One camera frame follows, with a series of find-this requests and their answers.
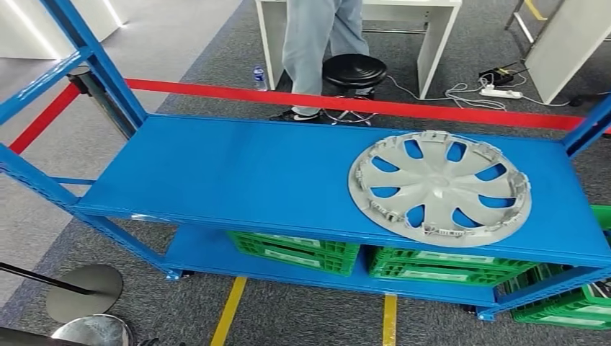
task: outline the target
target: red barrier tape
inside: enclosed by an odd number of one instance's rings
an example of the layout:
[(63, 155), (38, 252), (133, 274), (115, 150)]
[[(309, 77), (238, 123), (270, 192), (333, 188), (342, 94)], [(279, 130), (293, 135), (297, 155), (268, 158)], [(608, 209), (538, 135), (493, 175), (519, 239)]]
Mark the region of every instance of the red barrier tape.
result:
[(269, 103), (274, 105), (301, 105), (320, 107), (330, 110), (354, 110), (357, 112), (377, 112), (383, 115), (416, 117), (425, 119), (459, 121), (489, 125), (519, 126), (523, 128), (550, 128), (572, 130), (582, 120), (570, 115), (546, 115), (537, 113), (502, 112), (496, 110), (473, 110), (454, 107), (411, 105), (406, 103), (365, 101), (359, 99), (339, 99), (312, 95), (291, 94), (286, 92), (258, 92), (255, 90), (185, 84), (170, 81), (147, 81), (126, 79), (133, 89), (153, 92), (168, 92), (218, 99)]
[(73, 84), (68, 86), (32, 121), (9, 148), (22, 153), (79, 95)]

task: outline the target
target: plastic bottle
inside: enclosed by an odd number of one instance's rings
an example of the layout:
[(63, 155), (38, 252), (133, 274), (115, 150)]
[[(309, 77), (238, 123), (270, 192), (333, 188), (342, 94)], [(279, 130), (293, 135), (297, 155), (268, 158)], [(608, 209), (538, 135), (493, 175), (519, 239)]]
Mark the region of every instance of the plastic bottle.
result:
[(261, 66), (255, 66), (252, 70), (254, 78), (254, 88), (260, 92), (267, 91), (267, 81), (265, 80), (265, 70)]

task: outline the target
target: yellow tape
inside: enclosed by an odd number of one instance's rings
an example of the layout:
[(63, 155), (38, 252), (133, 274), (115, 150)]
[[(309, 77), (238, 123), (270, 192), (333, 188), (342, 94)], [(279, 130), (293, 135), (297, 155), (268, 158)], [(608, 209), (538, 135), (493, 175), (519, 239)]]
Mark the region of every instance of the yellow tape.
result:
[(223, 346), (225, 344), (231, 322), (236, 315), (236, 310), (240, 304), (240, 298), (244, 292), (244, 286), (246, 286), (246, 278), (240, 276), (233, 281), (233, 287), (231, 287), (231, 292), (229, 292), (229, 297), (227, 297), (227, 301), (225, 302), (225, 308), (218, 320), (218, 325), (214, 331), (210, 346)]
[(397, 343), (397, 296), (384, 297), (384, 325), (382, 326), (382, 346), (395, 346)]
[(537, 7), (535, 7), (535, 5), (532, 3), (532, 0), (525, 0), (524, 3), (526, 4), (528, 9), (530, 10), (530, 13), (532, 13), (532, 15), (535, 16), (535, 18), (537, 20), (542, 20), (542, 21), (543, 20), (548, 20), (547, 18), (545, 18), (544, 16), (541, 15), (541, 12), (539, 12)]

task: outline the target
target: sneaker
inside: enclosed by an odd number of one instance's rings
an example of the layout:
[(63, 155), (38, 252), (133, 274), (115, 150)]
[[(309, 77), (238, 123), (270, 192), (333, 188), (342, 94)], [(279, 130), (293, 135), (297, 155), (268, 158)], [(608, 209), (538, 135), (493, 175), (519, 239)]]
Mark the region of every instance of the sneaker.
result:
[(269, 117), (269, 119), (273, 121), (296, 121), (299, 123), (307, 123), (311, 122), (312, 120), (316, 120), (318, 117), (320, 117), (320, 115), (320, 111), (318, 111), (314, 115), (301, 115), (296, 112), (293, 112), (293, 110), (287, 110), (280, 113), (279, 115), (273, 115)]
[(362, 94), (362, 95), (356, 94), (355, 96), (364, 97), (365, 99), (374, 101), (375, 100), (375, 89), (371, 89), (367, 94)]

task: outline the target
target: person's leg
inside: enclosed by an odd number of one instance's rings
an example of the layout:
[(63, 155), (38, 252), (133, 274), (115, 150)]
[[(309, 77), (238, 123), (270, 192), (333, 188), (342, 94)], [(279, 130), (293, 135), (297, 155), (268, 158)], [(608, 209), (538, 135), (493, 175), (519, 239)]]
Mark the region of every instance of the person's leg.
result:
[[(369, 45), (362, 36), (362, 0), (342, 0), (335, 14), (330, 41), (333, 56), (369, 55)], [(373, 98), (373, 88), (357, 90), (357, 95)]]
[[(293, 80), (293, 93), (322, 93), (322, 63), (340, 0), (287, 0), (287, 30), (282, 63)], [(295, 106), (312, 116), (318, 108)]]

